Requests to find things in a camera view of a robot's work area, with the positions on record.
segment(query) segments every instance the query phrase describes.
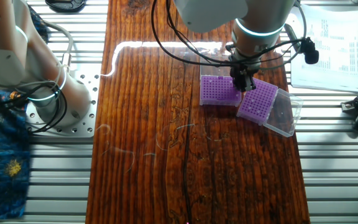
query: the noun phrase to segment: purple pipette tip rack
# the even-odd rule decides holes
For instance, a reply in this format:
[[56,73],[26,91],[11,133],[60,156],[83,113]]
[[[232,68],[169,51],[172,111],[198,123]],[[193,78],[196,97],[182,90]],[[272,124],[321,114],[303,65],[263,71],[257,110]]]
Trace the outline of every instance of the purple pipette tip rack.
[[262,125],[273,106],[278,87],[256,78],[254,83],[256,89],[246,92],[237,116]]
[[231,77],[201,76],[200,105],[238,106],[241,91],[236,90]]

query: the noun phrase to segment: wooden table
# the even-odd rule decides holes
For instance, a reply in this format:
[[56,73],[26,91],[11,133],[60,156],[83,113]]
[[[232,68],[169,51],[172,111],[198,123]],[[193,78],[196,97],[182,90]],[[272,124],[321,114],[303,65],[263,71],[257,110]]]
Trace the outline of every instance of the wooden table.
[[[200,106],[200,67],[156,47],[151,5],[109,2],[86,223],[309,223],[295,135]],[[172,14],[192,41],[231,41],[230,25],[194,34]],[[175,45],[163,1],[156,15],[170,51],[199,60]],[[284,68],[255,77],[287,89]]]

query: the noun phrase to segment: blue fabric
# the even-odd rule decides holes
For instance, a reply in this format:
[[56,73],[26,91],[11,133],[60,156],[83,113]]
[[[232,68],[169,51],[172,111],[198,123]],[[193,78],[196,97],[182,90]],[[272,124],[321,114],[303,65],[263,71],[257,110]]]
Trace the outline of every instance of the blue fabric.
[[[0,101],[16,95],[0,91]],[[29,163],[24,108],[0,113],[0,219],[23,215],[29,187]]]

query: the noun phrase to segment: metal mounting plate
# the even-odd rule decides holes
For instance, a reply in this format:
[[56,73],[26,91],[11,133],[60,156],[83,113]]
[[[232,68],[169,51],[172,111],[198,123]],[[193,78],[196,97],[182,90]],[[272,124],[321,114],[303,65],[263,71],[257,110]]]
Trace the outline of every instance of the metal mounting plate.
[[[79,122],[67,127],[55,127],[44,133],[37,133],[38,136],[50,136],[61,138],[91,138],[94,135],[96,123],[96,110],[98,107],[100,75],[84,74],[81,71],[71,71],[70,75],[84,83],[91,95],[91,106],[87,114]],[[36,130],[44,125],[32,103],[27,106],[27,129]]]

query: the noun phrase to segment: pipette tip box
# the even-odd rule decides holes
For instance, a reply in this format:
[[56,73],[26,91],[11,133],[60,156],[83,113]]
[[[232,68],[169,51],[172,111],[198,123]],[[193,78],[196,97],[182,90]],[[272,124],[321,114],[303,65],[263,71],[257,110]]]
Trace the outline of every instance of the pipette tip box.
[[247,91],[237,117],[263,125],[285,137],[295,132],[303,100],[275,85],[254,78],[255,90]]
[[239,106],[241,91],[233,85],[232,77],[202,75],[200,105]]

